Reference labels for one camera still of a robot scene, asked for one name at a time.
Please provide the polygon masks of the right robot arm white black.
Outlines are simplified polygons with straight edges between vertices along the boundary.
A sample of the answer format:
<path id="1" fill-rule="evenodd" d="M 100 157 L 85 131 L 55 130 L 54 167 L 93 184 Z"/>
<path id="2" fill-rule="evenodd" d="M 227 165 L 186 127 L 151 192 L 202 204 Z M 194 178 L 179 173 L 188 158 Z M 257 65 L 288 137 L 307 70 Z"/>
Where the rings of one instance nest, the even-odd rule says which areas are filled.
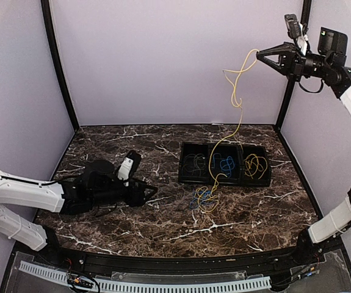
<path id="1" fill-rule="evenodd" d="M 287 80 L 275 129 L 300 170 L 317 220 L 301 230 L 290 258 L 316 260 L 351 227 L 351 24 L 327 22 L 308 32 L 302 54 L 285 26 L 256 33 L 263 93 Z"/>

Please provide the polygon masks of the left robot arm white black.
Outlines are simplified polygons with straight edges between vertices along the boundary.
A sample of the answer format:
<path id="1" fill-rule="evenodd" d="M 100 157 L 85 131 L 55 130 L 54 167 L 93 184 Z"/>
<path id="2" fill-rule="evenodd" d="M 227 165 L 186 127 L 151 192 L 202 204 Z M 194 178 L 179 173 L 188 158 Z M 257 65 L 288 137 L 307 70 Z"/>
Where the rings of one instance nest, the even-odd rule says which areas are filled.
<path id="1" fill-rule="evenodd" d="M 34 224 L 7 208 L 26 206 L 64 215 L 79 215 L 96 206 L 124 202 L 130 207 L 143 206 L 157 193 L 157 187 L 135 179 L 138 164 L 124 159 L 119 168 L 107 160 L 87 164 L 80 175 L 55 181 L 37 181 L 13 176 L 0 170 L 0 233 L 9 239 L 42 251 L 53 266 L 66 261 L 53 229 Z"/>

